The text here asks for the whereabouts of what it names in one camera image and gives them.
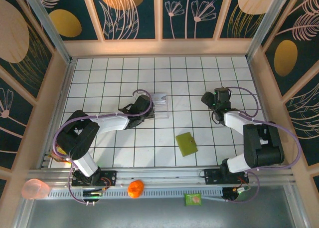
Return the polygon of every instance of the metal base plate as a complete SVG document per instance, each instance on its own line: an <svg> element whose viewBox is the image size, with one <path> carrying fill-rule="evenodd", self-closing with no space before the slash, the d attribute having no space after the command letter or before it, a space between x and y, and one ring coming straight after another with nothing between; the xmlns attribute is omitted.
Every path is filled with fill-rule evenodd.
<svg viewBox="0 0 319 228"><path fill-rule="evenodd" d="M223 177L220 169L205 169L204 170L206 185L223 185L223 184L241 184L241 178L246 183L249 183L248 175L244 172L238 172Z"/></svg>
<svg viewBox="0 0 319 228"><path fill-rule="evenodd" d="M80 174L80 172L79 171L75 171L73 174L75 174L75 175L77 175L77 173L78 174ZM116 171L101 171L100 172L100 178L107 178L107 179L109 179L110 181L111 181L111 184L110 184L110 186L111 187L114 187L115 186L115 183L116 183ZM72 179L72 186L73 187L85 187L85 186L87 186L87 184L86 183L84 183L84 182L82 182L82 181L80 181L80 180L78 180L78 179ZM99 186L101 186L101 187L104 187L105 186L105 183L102 181L102 180L99 180L99 181L97 181L96 182L96 184L95 184L95 186L97 186L97 187L99 187Z"/></svg>

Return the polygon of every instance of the gray floor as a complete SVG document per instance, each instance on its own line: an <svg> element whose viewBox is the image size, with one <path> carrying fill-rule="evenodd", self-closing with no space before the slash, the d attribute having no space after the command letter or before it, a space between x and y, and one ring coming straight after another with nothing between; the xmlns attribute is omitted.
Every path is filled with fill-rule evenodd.
<svg viewBox="0 0 319 228"><path fill-rule="evenodd" d="M73 200L34 202L28 228L293 228L282 187L262 187L246 204L184 199L102 200L87 207Z"/></svg>

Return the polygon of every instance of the pink plastic cup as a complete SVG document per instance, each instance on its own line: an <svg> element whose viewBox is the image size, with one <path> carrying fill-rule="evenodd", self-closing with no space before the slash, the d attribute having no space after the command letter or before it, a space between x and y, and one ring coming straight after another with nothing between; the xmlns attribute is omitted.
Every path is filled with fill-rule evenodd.
<svg viewBox="0 0 319 228"><path fill-rule="evenodd" d="M51 188L38 179L31 179L24 183L21 194L25 199L42 199L49 195Z"/></svg>

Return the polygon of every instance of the yellow sponge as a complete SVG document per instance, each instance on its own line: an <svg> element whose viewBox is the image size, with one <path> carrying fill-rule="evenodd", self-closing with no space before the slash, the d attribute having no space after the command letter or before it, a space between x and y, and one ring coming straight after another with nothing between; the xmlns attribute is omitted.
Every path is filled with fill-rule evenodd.
<svg viewBox="0 0 319 228"><path fill-rule="evenodd" d="M190 132L176 136L176 140L183 157L198 151L195 140Z"/></svg>

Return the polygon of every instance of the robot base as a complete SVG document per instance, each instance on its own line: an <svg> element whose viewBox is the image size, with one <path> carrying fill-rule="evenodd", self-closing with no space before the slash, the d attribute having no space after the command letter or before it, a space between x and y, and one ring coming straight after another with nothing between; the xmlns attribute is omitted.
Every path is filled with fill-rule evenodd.
<svg viewBox="0 0 319 228"><path fill-rule="evenodd" d="M97 186L104 187L105 183L101 180L101 178L107 178L110 180L111 184L108 182L108 186L113 187L116 183L116 171L100 171L99 179L93 184L89 184L86 181L87 177L85 177L80 171L73 172L72 186L73 187L89 187L89 186Z"/></svg>
<svg viewBox="0 0 319 228"><path fill-rule="evenodd" d="M227 176L223 175L220 168L205 169L204 177L206 185L224 185L224 184L241 184L241 178L246 183L249 183L248 176L244 172L230 173Z"/></svg>

